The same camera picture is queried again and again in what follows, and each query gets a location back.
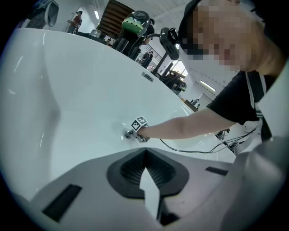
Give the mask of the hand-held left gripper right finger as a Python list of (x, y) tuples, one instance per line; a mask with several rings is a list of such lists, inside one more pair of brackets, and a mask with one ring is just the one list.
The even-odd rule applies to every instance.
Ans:
[(174, 154), (161, 149), (157, 152), (182, 164), (189, 171), (183, 190), (166, 197), (168, 210), (179, 219), (166, 226), (146, 226), (147, 231), (226, 231), (226, 214), (242, 185), (244, 156), (233, 163), (210, 161)]

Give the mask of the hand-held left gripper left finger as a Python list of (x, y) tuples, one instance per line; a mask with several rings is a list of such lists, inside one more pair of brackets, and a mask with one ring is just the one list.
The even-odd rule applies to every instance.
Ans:
[(117, 193), (107, 180), (109, 166), (129, 154), (118, 152), (85, 161), (43, 187), (31, 200), (41, 212), (68, 185), (81, 191), (56, 226), (62, 231), (156, 231), (142, 199), (128, 199)]

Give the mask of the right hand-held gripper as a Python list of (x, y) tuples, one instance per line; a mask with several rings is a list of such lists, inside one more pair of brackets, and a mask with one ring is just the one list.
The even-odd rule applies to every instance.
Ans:
[(124, 134), (124, 137), (126, 139), (136, 138), (140, 143), (146, 143), (149, 140), (149, 138), (147, 138), (147, 137), (144, 137), (142, 135), (138, 135), (138, 131), (141, 128), (148, 127), (148, 122), (143, 116), (137, 117), (133, 121), (131, 126), (132, 126), (132, 129), (131, 130), (127, 130), (126, 133)]

